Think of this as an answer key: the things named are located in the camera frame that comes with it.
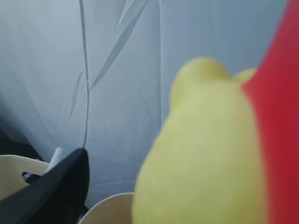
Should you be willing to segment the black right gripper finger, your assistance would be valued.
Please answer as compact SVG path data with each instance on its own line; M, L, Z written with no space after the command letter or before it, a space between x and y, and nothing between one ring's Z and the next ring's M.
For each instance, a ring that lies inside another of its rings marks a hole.
M89 188L89 159L78 148L43 175L22 173L26 187L0 199L2 224L76 224Z

